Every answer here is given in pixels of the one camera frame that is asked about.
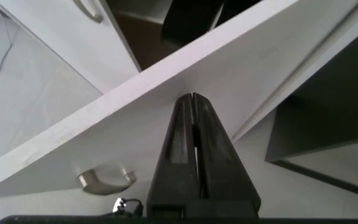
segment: cabinet door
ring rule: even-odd
[[[104,0],[0,0],[7,14],[102,93],[139,73],[105,5]],[[89,18],[86,12],[99,14],[101,21]]]
[[[101,164],[150,182],[177,98],[207,97],[235,136],[336,27],[358,27],[358,17],[344,20],[357,4],[256,4],[0,157],[0,197],[77,188],[78,175]]]

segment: black clamp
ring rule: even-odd
[[[147,216],[257,218],[260,197],[212,104],[179,98],[147,199]]]

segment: black object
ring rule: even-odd
[[[261,0],[173,0],[162,25],[162,39],[182,47]]]
[[[216,26],[228,21],[261,0],[224,0],[221,15]]]
[[[209,31],[223,0],[173,0],[162,24],[162,39],[184,46]]]
[[[259,207],[260,197],[212,104],[197,93],[179,98],[150,187],[147,216],[257,218]]]

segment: electrical cable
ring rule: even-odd
[[[5,26],[7,38],[9,39],[9,48],[6,50],[6,52],[5,52],[5,54],[4,54],[4,56],[2,57],[1,62],[0,62],[0,71],[1,71],[2,65],[4,64],[4,61],[5,61],[5,58],[6,58],[7,54],[8,54],[8,52],[9,52],[10,49],[12,48],[13,40],[14,40],[14,38],[16,37],[17,31],[19,30],[19,28],[17,28],[17,30],[15,31],[15,34],[14,34],[13,39],[12,39],[11,36],[9,35],[9,31],[8,31],[7,25],[6,25],[6,23],[5,23],[5,19],[4,19],[4,17],[2,16],[1,13],[0,13],[0,17],[1,17],[1,19],[2,19],[2,22],[4,23],[4,26]]]

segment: drawer handle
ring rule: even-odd
[[[94,169],[87,170],[78,176],[78,180],[82,186],[83,191],[95,195],[111,195],[125,191],[136,182],[136,176],[133,172],[125,173],[124,177],[127,180],[126,185],[111,185],[105,184],[98,179]]]
[[[80,8],[80,10],[88,17],[90,18],[92,21],[97,22],[98,24],[100,24],[103,20],[103,16],[95,13],[95,15],[92,15],[89,10],[86,9],[86,7],[84,6],[84,4],[81,2],[81,0],[73,0],[73,2],[78,6],[78,8]]]

